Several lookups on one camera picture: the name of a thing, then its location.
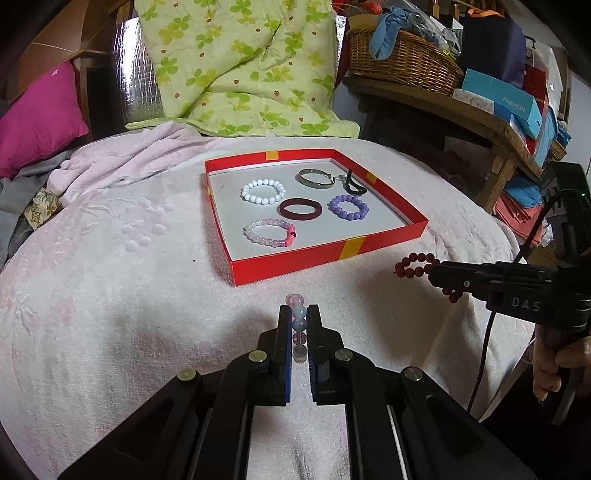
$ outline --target gray cloth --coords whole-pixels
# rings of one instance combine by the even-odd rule
[[[71,156],[72,151],[67,150],[21,168],[13,180],[0,179],[0,270],[33,231],[22,217],[25,208],[45,185],[51,171]]]

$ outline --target navy bag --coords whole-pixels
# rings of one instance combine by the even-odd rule
[[[491,10],[468,10],[462,22],[462,52],[458,63],[464,70],[472,69],[521,88],[523,86],[525,35],[510,18]]]

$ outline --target bed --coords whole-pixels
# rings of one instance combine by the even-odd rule
[[[165,172],[73,199],[0,275],[0,421],[40,480],[56,478],[179,369],[212,372],[254,348],[290,292],[319,304],[324,325],[376,365],[418,366],[467,404],[484,304],[467,295],[451,304],[424,277],[398,278],[394,265],[412,251],[507,261],[518,250],[511,231],[424,164],[380,145],[272,135],[210,140]],[[404,244],[231,286],[204,160],[314,147],[335,148],[374,172],[429,218],[427,229]],[[531,334],[531,325],[497,317],[474,415]],[[348,478],[344,409],[313,405],[305,365],[294,364],[291,399],[286,408],[255,409],[249,478]]]

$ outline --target dark red bangle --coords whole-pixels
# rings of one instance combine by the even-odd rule
[[[289,210],[287,210],[286,207],[290,207],[292,205],[306,205],[308,207],[312,207],[314,209],[314,212],[311,212],[311,213],[290,212]],[[314,220],[315,218],[318,218],[320,216],[320,214],[322,213],[322,205],[319,204],[318,202],[315,202],[314,200],[287,199],[287,200],[283,200],[283,202],[281,202],[279,204],[279,213],[283,217],[289,218],[289,220]]]

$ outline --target box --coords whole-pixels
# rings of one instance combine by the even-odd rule
[[[531,138],[537,138],[542,116],[534,97],[513,85],[480,72],[468,69],[462,90],[482,95],[500,103],[517,117],[519,124]]]
[[[368,189],[361,197],[369,206],[367,217],[347,221],[334,215],[326,205],[336,195],[347,193],[342,182],[337,180],[329,189],[306,187],[295,179],[303,168],[318,168],[334,176],[346,175],[351,170],[355,182]],[[329,148],[267,151],[216,158],[205,162],[205,172],[217,230],[234,285],[276,277],[405,242],[421,236],[427,226],[427,218],[395,190],[349,157]],[[258,178],[279,180],[287,190],[285,198],[303,197],[322,205],[322,214],[314,220],[286,219],[295,225],[297,234],[288,248],[254,244],[243,235],[243,227],[250,222],[282,218],[277,204],[253,205],[240,197],[242,186]],[[350,203],[345,203],[343,207],[347,211],[356,211]],[[279,227],[261,226],[257,227],[257,235],[279,239],[284,238],[285,232]]]

